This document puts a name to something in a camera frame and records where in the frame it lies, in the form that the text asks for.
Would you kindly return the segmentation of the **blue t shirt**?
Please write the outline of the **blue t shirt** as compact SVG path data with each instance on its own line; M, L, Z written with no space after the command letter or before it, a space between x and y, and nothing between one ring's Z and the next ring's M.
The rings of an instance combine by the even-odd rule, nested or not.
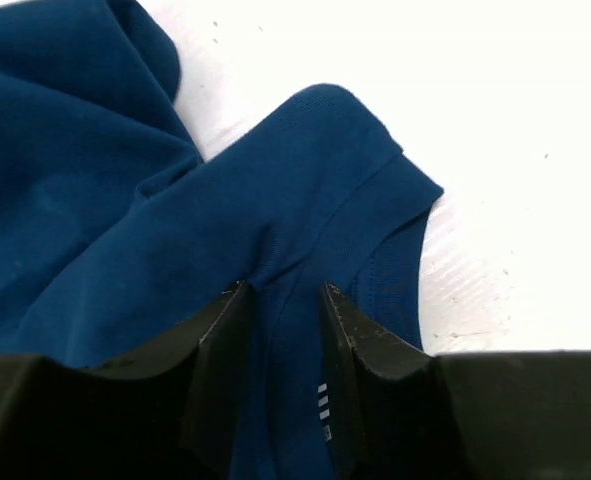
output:
M0 7L0 353L94 366L248 281L259 321L236 479L331 479L319 291L421 342L442 189L350 92L285 101L204 161L176 49L134 1Z

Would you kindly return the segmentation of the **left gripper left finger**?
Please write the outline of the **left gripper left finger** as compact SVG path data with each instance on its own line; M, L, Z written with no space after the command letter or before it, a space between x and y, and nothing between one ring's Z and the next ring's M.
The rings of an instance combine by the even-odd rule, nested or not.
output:
M246 385L253 292L97 368L0 354L0 479L225 479Z

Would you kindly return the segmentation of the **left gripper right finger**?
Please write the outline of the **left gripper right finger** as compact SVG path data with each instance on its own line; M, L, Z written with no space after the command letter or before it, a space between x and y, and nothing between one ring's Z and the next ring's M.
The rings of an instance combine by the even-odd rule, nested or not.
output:
M591 479L591 351L428 355L321 290L341 479Z

